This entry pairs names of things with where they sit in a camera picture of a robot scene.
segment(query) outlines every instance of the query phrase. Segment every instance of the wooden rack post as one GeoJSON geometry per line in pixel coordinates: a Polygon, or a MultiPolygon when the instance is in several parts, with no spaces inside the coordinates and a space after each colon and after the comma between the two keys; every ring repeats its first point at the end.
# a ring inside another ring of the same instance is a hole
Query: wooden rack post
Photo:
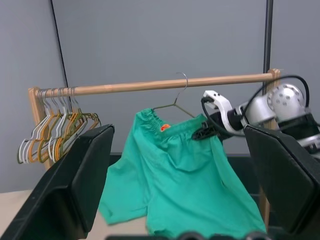
{"type": "MultiPolygon", "coordinates": [[[[259,83],[269,82],[280,76],[278,69],[271,69],[268,73],[261,74],[250,74],[250,75],[235,75],[235,76],[218,76],[218,77],[202,77],[202,78],[189,78],[188,88],[200,87],[200,86],[213,86],[213,85],[228,85],[228,84],[244,84],[244,83],[259,83]]],[[[278,85],[278,82],[270,85],[267,89],[278,85]]],[[[80,95],[93,95],[93,94],[109,94],[109,93],[121,93],[121,92],[134,92],[134,91],[146,91],[146,90],[159,90],[159,89],[174,89],[183,88],[186,85],[185,79],[176,80],[163,80],[163,81],[149,81],[149,82],[135,82],[135,83],[120,83],[120,84],[109,84],[109,85],[96,85],[96,86],[79,86],[74,89],[73,94],[75,96],[80,95]]],[[[61,91],[61,96],[68,96],[70,88],[64,88],[61,91]]],[[[31,103],[31,110],[33,115],[34,123],[39,124],[46,116],[44,106],[37,97],[37,93],[40,89],[33,87],[28,89],[29,100],[31,103]]],[[[57,97],[58,90],[49,89],[45,96],[57,97]]],[[[270,122],[265,125],[266,128],[275,128],[276,123],[270,122]]],[[[44,163],[45,169],[48,170],[53,165],[51,160],[47,160],[44,163]]],[[[261,191],[259,208],[263,216],[263,220],[266,228],[269,225],[269,213],[270,205],[261,191]]]]}

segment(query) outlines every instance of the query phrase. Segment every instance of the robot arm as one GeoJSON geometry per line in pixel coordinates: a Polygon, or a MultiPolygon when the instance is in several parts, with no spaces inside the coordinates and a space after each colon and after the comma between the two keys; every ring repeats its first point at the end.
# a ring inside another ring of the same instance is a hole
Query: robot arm
{"type": "Polygon", "coordinates": [[[205,91],[202,102],[218,110],[194,133],[194,139],[219,135],[221,140],[241,137],[246,125],[260,126],[275,119],[279,130],[294,137],[311,154],[320,151],[320,131],[303,93],[292,84],[282,84],[266,95],[256,96],[250,103],[232,107],[229,100],[213,90],[205,91]]]}

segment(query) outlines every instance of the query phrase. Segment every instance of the wire hanger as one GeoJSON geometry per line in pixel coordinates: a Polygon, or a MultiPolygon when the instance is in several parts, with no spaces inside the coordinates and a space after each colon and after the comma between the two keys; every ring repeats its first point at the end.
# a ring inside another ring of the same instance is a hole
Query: wire hanger
{"type": "Polygon", "coordinates": [[[178,100],[179,94],[182,93],[184,90],[186,90],[186,88],[188,87],[189,80],[188,80],[187,76],[186,76],[183,72],[180,72],[180,71],[179,71],[179,72],[176,72],[176,74],[182,74],[182,75],[185,77],[186,85],[185,85],[184,89],[182,89],[180,92],[178,92],[178,95],[176,96],[173,104],[164,105],[164,106],[157,106],[157,107],[154,107],[152,110],[163,109],[163,108],[167,108],[167,107],[174,106],[174,107],[177,107],[178,109],[180,109],[181,111],[183,111],[184,113],[188,114],[188,115],[191,116],[192,118],[195,118],[194,115],[192,115],[190,112],[188,112],[187,110],[183,109],[182,107],[180,107],[180,106],[177,104],[177,100],[178,100]]]}

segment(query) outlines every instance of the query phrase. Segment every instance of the wooden rod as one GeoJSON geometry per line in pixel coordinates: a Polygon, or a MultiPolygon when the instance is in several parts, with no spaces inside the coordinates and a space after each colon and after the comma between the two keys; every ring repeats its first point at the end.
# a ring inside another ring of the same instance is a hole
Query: wooden rod
{"type": "MultiPolygon", "coordinates": [[[[235,75],[235,76],[218,76],[218,77],[201,77],[189,78],[188,87],[212,86],[212,85],[227,85],[227,84],[244,84],[244,83],[258,83],[268,82],[273,79],[271,73],[251,74],[251,75],[235,75]]],[[[96,86],[78,86],[74,89],[74,95],[92,95],[92,94],[109,94],[121,92],[134,92],[157,89],[175,89],[186,86],[185,79],[176,80],[162,80],[162,81],[147,81],[147,82],[133,82],[120,83],[110,85],[96,85],[96,86]]],[[[69,96],[70,88],[64,88],[61,96],[69,96]]],[[[48,89],[46,97],[57,97],[58,89],[48,89]]]]}

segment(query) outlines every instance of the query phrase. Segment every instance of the black cable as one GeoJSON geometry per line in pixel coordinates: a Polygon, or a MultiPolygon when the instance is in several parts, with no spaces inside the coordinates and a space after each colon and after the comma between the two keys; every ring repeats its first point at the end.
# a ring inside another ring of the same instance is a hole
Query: black cable
{"type": "Polygon", "coordinates": [[[243,134],[237,134],[237,133],[233,133],[233,132],[228,132],[227,130],[225,130],[223,127],[221,127],[218,123],[216,123],[209,115],[209,113],[207,112],[205,103],[207,102],[212,102],[212,99],[210,97],[203,97],[201,98],[201,105],[202,105],[202,109],[203,112],[206,116],[207,119],[209,119],[209,121],[213,124],[213,126],[221,133],[223,133],[224,135],[227,136],[231,136],[231,137],[242,137],[245,138],[245,136],[243,134]]]}
{"type": "Polygon", "coordinates": [[[252,101],[255,99],[255,97],[267,86],[269,86],[270,84],[274,83],[275,81],[281,80],[281,79],[298,79],[302,82],[304,89],[305,89],[305,107],[308,108],[309,107],[309,100],[310,100],[310,93],[309,93],[309,87],[308,84],[306,82],[306,80],[304,80],[301,76],[298,75],[284,75],[284,76],[280,76],[278,78],[275,78],[272,81],[267,82],[264,86],[260,87],[255,94],[253,94],[253,96],[250,98],[250,100],[248,101],[247,105],[245,106],[243,112],[242,112],[242,117],[246,116],[246,112],[249,108],[249,106],[251,105],[252,101]]]}

